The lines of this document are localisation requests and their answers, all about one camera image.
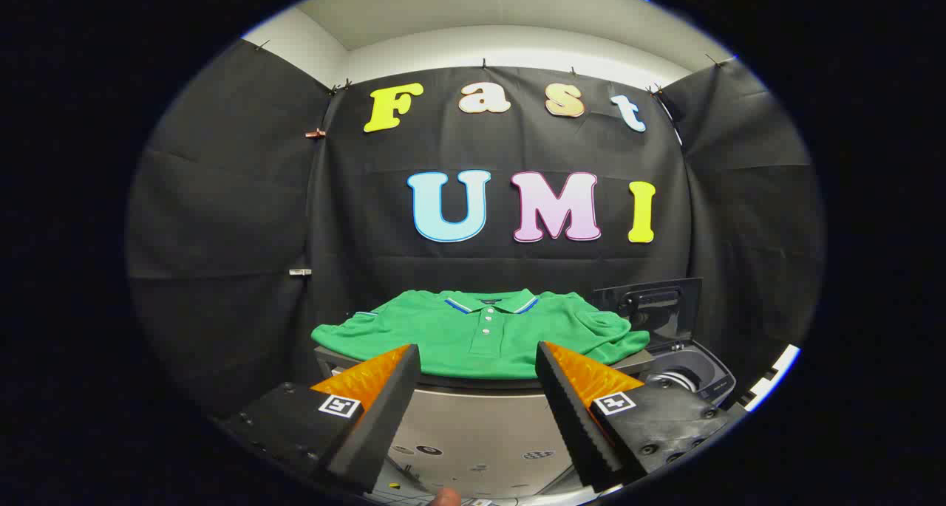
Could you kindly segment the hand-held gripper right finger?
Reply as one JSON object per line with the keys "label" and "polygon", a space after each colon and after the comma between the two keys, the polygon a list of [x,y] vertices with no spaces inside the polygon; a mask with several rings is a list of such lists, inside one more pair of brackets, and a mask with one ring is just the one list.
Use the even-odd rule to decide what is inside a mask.
{"label": "hand-held gripper right finger", "polygon": [[640,381],[550,341],[535,374],[581,483],[631,485],[706,448],[731,418],[669,379]]}

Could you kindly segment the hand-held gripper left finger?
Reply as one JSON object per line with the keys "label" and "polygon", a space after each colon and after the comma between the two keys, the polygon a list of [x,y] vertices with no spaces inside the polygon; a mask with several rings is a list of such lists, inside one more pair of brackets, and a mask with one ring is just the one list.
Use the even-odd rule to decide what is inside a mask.
{"label": "hand-held gripper left finger", "polygon": [[284,379],[215,426],[247,454],[322,495],[374,489],[421,377],[408,343],[322,379]]}

